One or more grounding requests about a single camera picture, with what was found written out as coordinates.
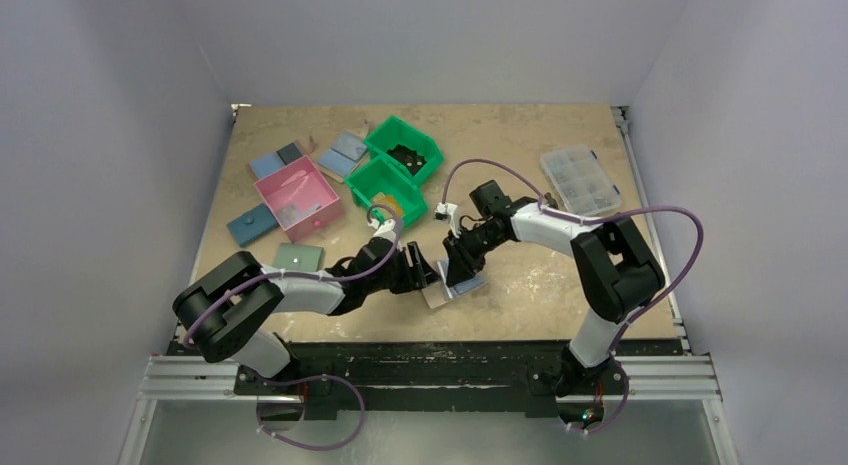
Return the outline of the blue grey open card holder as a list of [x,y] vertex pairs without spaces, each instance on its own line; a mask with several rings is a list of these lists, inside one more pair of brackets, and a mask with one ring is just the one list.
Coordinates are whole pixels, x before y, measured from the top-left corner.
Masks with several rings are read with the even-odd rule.
[[264,179],[286,165],[293,163],[304,155],[303,149],[298,141],[290,142],[282,148],[265,154],[249,163],[249,168],[256,180]]

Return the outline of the dark blue closed card holder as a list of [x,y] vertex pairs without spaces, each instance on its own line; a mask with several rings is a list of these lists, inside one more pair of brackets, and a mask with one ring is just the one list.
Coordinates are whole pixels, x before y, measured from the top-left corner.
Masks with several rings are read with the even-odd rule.
[[227,224],[232,239],[240,248],[247,247],[278,227],[275,216],[266,204],[257,205]]

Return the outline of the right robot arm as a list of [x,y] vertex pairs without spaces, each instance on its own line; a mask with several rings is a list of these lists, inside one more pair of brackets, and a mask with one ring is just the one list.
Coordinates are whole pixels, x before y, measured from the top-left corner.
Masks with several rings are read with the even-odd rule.
[[510,198],[494,180],[478,186],[470,198],[479,223],[459,227],[442,241],[447,285],[471,279],[483,269],[486,254],[508,241],[540,245],[572,258],[589,310],[563,349],[558,372],[539,378],[558,397],[588,390],[611,366],[626,320],[665,286],[643,235],[630,218],[592,225],[568,221],[530,197]]

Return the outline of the aluminium frame rail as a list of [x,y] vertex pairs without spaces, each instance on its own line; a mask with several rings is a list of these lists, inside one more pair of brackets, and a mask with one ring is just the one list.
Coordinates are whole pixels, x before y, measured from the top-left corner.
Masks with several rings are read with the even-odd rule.
[[259,431],[258,397],[237,395],[231,362],[149,361],[123,464],[735,464],[711,361],[626,357],[630,394],[607,394],[615,419],[594,433],[529,418],[526,398],[496,385],[369,384],[368,412]]
[[[632,141],[630,138],[630,120],[627,118],[628,110],[628,106],[612,106],[611,114],[615,122],[616,128],[618,129],[620,138],[622,140],[623,149],[625,150],[625,153],[627,155],[628,163],[633,176],[634,185],[639,195],[640,205],[642,207],[647,207],[650,205],[650,203],[644,188],[642,174],[639,169],[635,151],[633,149]],[[663,254],[662,245],[657,232],[655,220],[651,214],[648,214],[645,216],[645,222],[648,227],[648,233],[650,236],[651,244],[654,247],[658,262],[666,274],[667,283],[670,284],[672,278],[668,273],[668,267],[665,260],[665,256]],[[684,355],[692,355],[691,345],[687,337],[687,331],[685,328],[684,320],[681,317],[677,299],[673,292],[671,292],[666,297],[666,301],[668,302],[668,308],[671,314],[672,324],[677,333],[677,338],[680,341],[682,353]]]

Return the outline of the black parts in bin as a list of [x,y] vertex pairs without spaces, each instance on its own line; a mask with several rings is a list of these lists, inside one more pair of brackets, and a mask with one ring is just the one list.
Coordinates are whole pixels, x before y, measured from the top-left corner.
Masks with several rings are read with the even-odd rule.
[[411,177],[418,174],[427,163],[423,155],[403,144],[396,144],[393,148],[389,149],[388,155],[397,161]]

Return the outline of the aluminium front frame rail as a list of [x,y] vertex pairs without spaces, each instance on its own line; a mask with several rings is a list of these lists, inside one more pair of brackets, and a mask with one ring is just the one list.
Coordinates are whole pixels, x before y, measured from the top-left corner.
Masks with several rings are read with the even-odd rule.
[[630,394],[607,394],[615,419],[594,433],[529,418],[526,398],[496,385],[369,384],[368,412],[259,431],[258,397],[237,395],[231,362],[149,361],[123,464],[735,464],[711,361],[626,357]]

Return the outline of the clear plastic screw organizer box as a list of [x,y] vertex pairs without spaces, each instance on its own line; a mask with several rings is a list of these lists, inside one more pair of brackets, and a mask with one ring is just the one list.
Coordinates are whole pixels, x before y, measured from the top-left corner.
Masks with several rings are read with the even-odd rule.
[[622,205],[618,187],[588,145],[543,153],[540,167],[565,209],[572,214],[601,216],[616,211]]

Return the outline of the yellow card in bin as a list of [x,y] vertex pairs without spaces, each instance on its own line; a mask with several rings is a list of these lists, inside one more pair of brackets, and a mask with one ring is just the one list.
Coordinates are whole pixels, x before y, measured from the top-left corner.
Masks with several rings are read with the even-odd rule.
[[387,206],[392,210],[392,212],[398,217],[402,217],[404,215],[404,209],[401,204],[395,199],[393,195],[386,195],[384,193],[377,193],[371,199],[373,204],[381,204]]

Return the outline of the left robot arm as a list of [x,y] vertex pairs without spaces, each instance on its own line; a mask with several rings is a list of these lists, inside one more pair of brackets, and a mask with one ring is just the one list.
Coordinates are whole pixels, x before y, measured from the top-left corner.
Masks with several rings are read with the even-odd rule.
[[186,330],[185,343],[207,362],[232,359],[258,374],[272,393],[284,394],[297,384],[298,365],[285,341],[263,330],[269,317],[340,316],[377,292],[410,293],[438,279],[414,242],[399,246],[372,238],[357,254],[314,273],[265,267],[252,253],[240,251],[182,291],[172,310]]

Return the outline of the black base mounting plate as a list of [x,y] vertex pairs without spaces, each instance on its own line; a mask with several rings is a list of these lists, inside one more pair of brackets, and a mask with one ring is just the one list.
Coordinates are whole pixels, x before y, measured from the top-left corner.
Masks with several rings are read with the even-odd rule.
[[355,411],[355,393],[330,380],[285,386],[308,376],[351,382],[369,411],[515,412],[528,418],[603,415],[603,405],[625,393],[613,364],[591,385],[558,397],[539,378],[559,370],[564,340],[398,343],[296,343],[293,378],[262,380],[237,366],[227,376],[227,395],[262,402],[302,398],[310,420]]

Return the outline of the green closed card holder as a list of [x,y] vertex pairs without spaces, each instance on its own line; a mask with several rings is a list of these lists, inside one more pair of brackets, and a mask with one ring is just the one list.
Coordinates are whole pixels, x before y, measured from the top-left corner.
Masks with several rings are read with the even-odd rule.
[[278,269],[301,272],[317,272],[321,269],[324,249],[320,246],[281,243],[272,260],[272,266]]

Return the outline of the light blue open card holder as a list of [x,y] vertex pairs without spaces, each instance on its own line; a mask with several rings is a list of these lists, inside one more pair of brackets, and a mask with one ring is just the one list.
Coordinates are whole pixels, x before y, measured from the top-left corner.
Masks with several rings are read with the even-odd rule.
[[325,175],[343,183],[358,168],[367,153],[367,146],[362,137],[344,131],[318,157],[316,163]]

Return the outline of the aluminium frame rail right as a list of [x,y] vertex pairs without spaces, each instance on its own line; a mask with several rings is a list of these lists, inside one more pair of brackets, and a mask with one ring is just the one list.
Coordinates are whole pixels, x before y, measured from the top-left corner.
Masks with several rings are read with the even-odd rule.
[[[627,155],[628,163],[633,176],[634,185],[639,195],[640,205],[642,207],[647,207],[650,205],[650,203],[644,188],[642,174],[639,169],[635,151],[633,149],[632,141],[630,138],[630,120],[627,118],[628,110],[628,106],[612,106],[611,114],[615,122],[616,128],[618,129],[620,138],[622,140],[623,149],[625,150],[625,153]],[[648,227],[648,233],[650,236],[651,244],[654,247],[658,262],[666,274],[667,283],[670,284],[672,278],[668,273],[668,267],[665,260],[665,256],[663,254],[662,245],[657,232],[655,220],[651,214],[648,214],[645,216],[645,222]],[[692,355],[691,345],[687,337],[687,331],[685,328],[684,320],[681,317],[677,299],[673,292],[671,292],[666,297],[666,301],[668,302],[668,308],[671,314],[672,324],[677,333],[677,338],[680,341],[682,353],[684,355]]]

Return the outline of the beige leather card holder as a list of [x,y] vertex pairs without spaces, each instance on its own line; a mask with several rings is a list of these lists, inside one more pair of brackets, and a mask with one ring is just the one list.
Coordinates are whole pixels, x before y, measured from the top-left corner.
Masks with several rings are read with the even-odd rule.
[[481,289],[487,284],[485,275],[483,273],[479,273],[469,280],[460,282],[453,286],[448,286],[445,283],[447,277],[447,260],[436,260],[432,262],[431,265],[436,271],[437,280],[421,291],[425,303],[430,309],[442,307],[461,297],[470,295],[472,292]]

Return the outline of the green bin with yellow card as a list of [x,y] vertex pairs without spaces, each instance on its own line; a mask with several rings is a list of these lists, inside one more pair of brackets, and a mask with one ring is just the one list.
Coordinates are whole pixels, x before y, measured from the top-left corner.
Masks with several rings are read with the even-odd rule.
[[428,210],[419,187],[382,157],[369,160],[344,183],[350,189],[353,203],[363,209],[372,205],[371,199],[377,193],[393,195],[404,209],[400,217],[404,226],[412,225]]

